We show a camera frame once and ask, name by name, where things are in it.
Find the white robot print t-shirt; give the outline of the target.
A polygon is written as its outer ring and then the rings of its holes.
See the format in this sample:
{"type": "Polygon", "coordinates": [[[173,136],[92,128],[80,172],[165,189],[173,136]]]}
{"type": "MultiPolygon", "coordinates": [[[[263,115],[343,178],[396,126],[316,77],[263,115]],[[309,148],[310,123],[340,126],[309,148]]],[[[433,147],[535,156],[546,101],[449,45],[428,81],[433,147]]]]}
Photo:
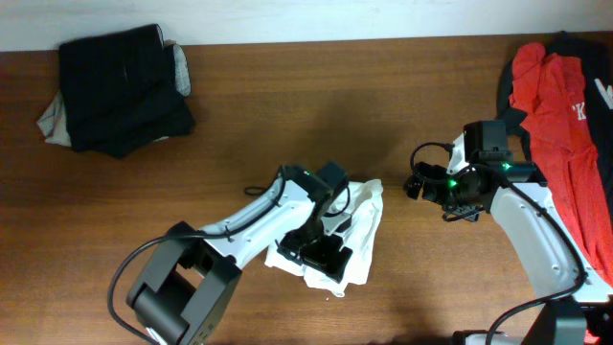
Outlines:
{"type": "Polygon", "coordinates": [[[342,248],[351,249],[352,255],[339,283],[315,268],[292,263],[277,252],[276,244],[268,246],[264,264],[303,277],[309,288],[325,289],[339,298],[345,296],[348,284],[365,285],[373,260],[375,234],[382,218],[383,186],[380,179],[372,179],[364,183],[351,181],[349,189],[351,198],[345,212],[352,216],[352,222],[348,230],[336,234],[343,240],[342,248]]]}

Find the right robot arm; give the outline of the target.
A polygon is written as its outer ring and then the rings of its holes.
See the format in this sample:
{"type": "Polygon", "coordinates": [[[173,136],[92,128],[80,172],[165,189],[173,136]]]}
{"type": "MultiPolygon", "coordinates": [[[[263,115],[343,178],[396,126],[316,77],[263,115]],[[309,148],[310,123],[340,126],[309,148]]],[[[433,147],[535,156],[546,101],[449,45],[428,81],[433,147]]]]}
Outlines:
{"type": "Polygon", "coordinates": [[[443,220],[475,222],[488,213],[511,241],[535,298],[501,314],[486,330],[457,331],[459,345],[582,344],[612,341],[612,287],[595,271],[563,224],[544,174],[514,161],[504,122],[465,125],[447,166],[412,160],[408,197],[442,207],[443,220]]]}

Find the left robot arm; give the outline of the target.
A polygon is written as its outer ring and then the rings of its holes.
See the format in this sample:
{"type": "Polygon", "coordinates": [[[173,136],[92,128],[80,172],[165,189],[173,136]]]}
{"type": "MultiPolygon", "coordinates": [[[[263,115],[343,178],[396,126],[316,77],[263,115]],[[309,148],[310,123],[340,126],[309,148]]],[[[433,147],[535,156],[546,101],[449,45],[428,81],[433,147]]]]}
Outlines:
{"type": "Polygon", "coordinates": [[[317,172],[281,166],[261,195],[234,215],[199,230],[181,221],[138,249],[152,254],[126,303],[151,344],[202,344],[214,331],[242,270],[267,247],[296,265],[342,281],[352,256],[341,237],[352,222],[330,210],[349,200],[349,178],[329,162],[317,172]]]}

